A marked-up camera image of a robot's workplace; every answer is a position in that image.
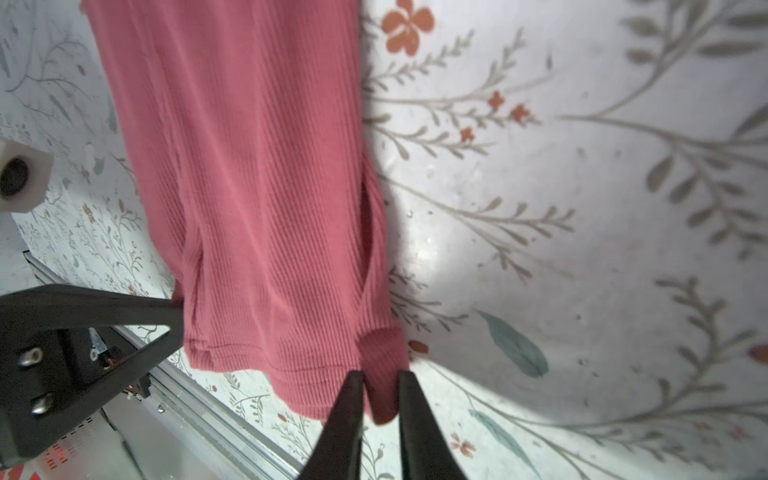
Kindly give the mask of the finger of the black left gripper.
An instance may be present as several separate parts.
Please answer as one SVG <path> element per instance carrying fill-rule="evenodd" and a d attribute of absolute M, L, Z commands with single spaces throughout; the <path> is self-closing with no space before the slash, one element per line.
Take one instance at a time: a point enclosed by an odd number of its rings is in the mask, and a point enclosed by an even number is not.
<path fill-rule="evenodd" d="M 179 350 L 171 300 L 62 284 L 1 298 L 1 465 L 34 459 Z"/>

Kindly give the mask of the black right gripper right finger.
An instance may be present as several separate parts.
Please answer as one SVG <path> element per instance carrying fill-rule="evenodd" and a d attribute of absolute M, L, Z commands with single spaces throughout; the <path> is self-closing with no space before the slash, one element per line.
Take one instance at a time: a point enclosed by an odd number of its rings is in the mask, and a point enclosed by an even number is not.
<path fill-rule="evenodd" d="M 466 480 L 432 413 L 416 375 L 398 373 L 402 477 L 407 480 Z"/>

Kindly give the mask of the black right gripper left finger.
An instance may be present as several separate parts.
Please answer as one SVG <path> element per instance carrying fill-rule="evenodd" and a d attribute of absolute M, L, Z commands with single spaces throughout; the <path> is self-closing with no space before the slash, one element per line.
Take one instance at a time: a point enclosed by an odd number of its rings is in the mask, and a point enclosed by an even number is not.
<path fill-rule="evenodd" d="M 298 480 L 358 480 L 364 416 L 364 376 L 350 371 Z"/>

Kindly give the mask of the pink tank top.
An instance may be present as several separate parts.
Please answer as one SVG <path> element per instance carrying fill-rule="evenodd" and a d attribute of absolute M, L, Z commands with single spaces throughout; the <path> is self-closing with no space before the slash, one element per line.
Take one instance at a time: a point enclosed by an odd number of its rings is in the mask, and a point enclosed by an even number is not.
<path fill-rule="evenodd" d="M 151 240 L 197 370 L 257 370 L 328 416 L 347 373 L 398 411 L 386 211 L 355 1 L 88 1 Z"/>

